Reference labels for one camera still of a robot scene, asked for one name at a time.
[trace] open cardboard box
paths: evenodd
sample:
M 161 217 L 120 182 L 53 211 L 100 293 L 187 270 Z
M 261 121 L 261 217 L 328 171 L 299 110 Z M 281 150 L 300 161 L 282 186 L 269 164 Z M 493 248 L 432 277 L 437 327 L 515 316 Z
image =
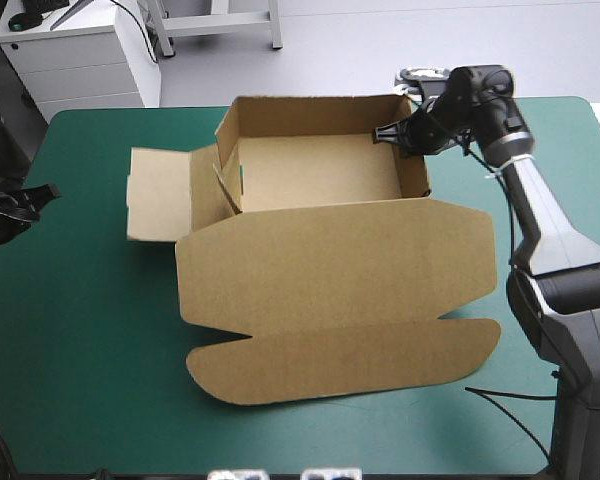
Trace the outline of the open cardboard box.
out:
M 195 349 L 210 394 L 262 404 L 431 385 L 477 369 L 495 288 L 490 217 L 426 198 L 422 157 L 373 144 L 404 97 L 236 99 L 217 145 L 134 149 L 128 237 L 177 241 L 182 317 L 251 338 Z M 164 205 L 170 205 L 165 212 Z

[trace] green table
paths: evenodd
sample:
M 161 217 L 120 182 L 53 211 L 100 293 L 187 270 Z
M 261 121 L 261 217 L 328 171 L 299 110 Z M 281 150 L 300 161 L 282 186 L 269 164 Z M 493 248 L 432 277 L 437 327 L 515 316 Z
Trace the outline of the green table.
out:
M 591 108 L 577 98 L 520 103 L 540 170 L 574 224 L 600 242 L 600 128 Z M 500 287 L 453 314 L 502 324 L 498 348 L 477 373 L 437 387 L 249 408 L 221 403 L 195 384 L 185 356 L 227 334 L 181 320 L 173 246 L 126 240 L 125 188 L 130 147 L 210 144 L 224 111 L 75 111 L 52 122 L 29 184 L 55 182 L 63 198 L 42 223 L 0 247 L 0 428 L 18 468 L 539 470 L 544 459 L 525 434 L 463 391 L 552 394 L 555 383 L 553 366 L 536 357 L 506 303 L 502 194 L 459 149 L 427 163 L 435 198 L 495 220 Z M 505 403 L 549 443 L 552 405 Z

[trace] cabinet drawer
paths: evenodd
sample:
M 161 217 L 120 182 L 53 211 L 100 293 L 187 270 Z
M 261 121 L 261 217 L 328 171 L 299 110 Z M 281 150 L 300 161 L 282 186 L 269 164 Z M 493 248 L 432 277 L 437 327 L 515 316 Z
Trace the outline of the cabinet drawer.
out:
M 82 110 L 85 108 L 142 108 L 142 98 L 138 92 L 120 95 L 103 95 L 99 97 L 73 98 L 37 104 L 40 113 L 47 122 L 64 110 Z
M 20 78 L 37 103 L 138 91 L 126 63 L 25 73 Z
M 19 74 L 125 62 L 114 32 L 2 43 Z

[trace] white floor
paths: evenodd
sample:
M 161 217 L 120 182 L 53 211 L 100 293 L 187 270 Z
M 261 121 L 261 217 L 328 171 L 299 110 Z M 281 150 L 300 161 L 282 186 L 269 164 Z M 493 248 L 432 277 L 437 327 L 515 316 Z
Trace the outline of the white floor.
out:
M 263 0 L 234 0 L 241 10 Z M 280 0 L 284 48 L 268 32 L 176 39 L 163 104 L 224 105 L 236 94 L 386 92 L 399 67 L 502 63 L 518 96 L 600 102 L 600 1 Z M 165 0 L 172 14 L 200 2 Z

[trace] black cable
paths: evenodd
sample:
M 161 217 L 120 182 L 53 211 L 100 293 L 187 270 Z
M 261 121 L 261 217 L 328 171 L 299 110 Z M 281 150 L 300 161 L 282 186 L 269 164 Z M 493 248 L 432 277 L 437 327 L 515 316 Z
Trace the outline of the black cable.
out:
M 145 33 L 144 29 L 142 28 L 142 25 L 140 25 L 140 22 L 138 21 L 138 19 L 136 18 L 136 16 L 133 13 L 131 13 L 131 10 L 129 10 L 124 5 L 122 5 L 117 0 L 109 0 L 109 1 L 111 3 L 113 3 L 114 5 L 117 5 L 118 7 L 120 7 L 121 9 L 123 9 L 125 12 L 127 12 L 131 16 L 131 18 L 133 18 L 133 21 L 136 22 L 136 25 L 138 25 L 138 28 L 140 29 L 140 33 L 142 33 L 142 38 L 144 39 L 144 44 L 147 47 L 147 52 L 149 53 L 149 58 L 151 58 L 151 61 L 157 65 L 158 64 L 158 60 L 154 57 L 154 54 L 151 51 L 151 42 L 147 38 L 147 34 Z
M 422 107 L 422 103 L 416 102 L 410 96 L 407 96 L 407 98 L 417 108 Z M 462 148 L 462 151 L 464 152 L 465 155 L 471 156 L 475 161 L 477 161 L 480 165 L 482 165 L 489 173 L 493 174 L 494 178 L 498 182 L 498 185 L 500 185 L 500 188 L 502 189 L 502 193 L 504 194 L 504 198 L 507 201 L 507 210 L 508 210 L 508 214 L 509 214 L 509 262 L 511 262 L 511 259 L 513 258 L 513 254 L 515 253 L 515 248 L 516 248 L 515 216 L 514 216 L 514 211 L 513 211 L 513 204 L 511 202 L 511 196 L 509 194 L 509 190 L 507 189 L 506 184 L 504 183 L 504 180 L 502 180 L 502 178 L 500 178 L 500 176 L 496 174 L 496 170 L 494 168 L 492 168 L 487 162 L 485 162 L 473 150 L 471 150 L 471 148 L 469 147 L 469 138 L 468 137 L 466 140 L 459 139 L 458 137 L 456 137 L 456 135 L 453 134 L 453 132 L 450 132 L 444 126 L 442 126 L 440 124 L 440 122 L 438 122 L 438 120 L 433 115 L 431 115 L 431 113 L 428 112 L 426 109 L 423 108 L 422 112 L 425 115 L 427 115 L 433 121 L 433 123 L 435 123 L 436 126 L 445 135 L 447 135 L 449 140 L 451 140 L 453 143 L 455 143 L 460 148 Z
M 537 400 L 537 401 L 553 401 L 557 400 L 555 395 L 526 395 L 524 393 L 513 393 L 513 392 L 499 392 L 497 390 L 483 390 L 482 388 L 465 387 L 467 392 L 471 393 L 484 393 L 485 395 L 491 395 L 493 397 L 505 397 L 505 398 L 519 398 L 520 400 Z
M 473 393 L 475 395 L 478 395 L 481 398 L 484 398 L 487 402 L 491 403 L 493 406 L 495 406 L 498 410 L 500 410 L 502 413 L 504 413 L 507 417 L 509 417 L 509 419 L 511 421 L 513 421 L 513 423 L 515 423 L 518 427 L 520 427 L 520 429 L 526 433 L 529 438 L 531 440 L 533 440 L 533 443 L 535 443 L 538 448 L 542 451 L 542 454 L 545 456 L 545 458 L 547 459 L 547 462 L 549 465 L 551 465 L 551 457 L 549 456 L 549 452 L 547 451 L 546 448 L 544 448 L 544 445 L 542 445 L 542 443 L 540 442 L 540 440 L 538 440 L 538 437 L 536 437 L 533 432 L 531 430 L 529 430 L 520 420 L 518 420 L 509 410 L 507 410 L 505 407 L 503 407 L 501 404 L 499 404 L 498 402 L 496 402 L 493 398 L 491 398 L 489 395 L 487 395 L 486 393 L 482 393 L 482 391 L 478 390 L 478 389 L 473 389 L 470 387 L 465 387 L 465 390 L 467 392 Z

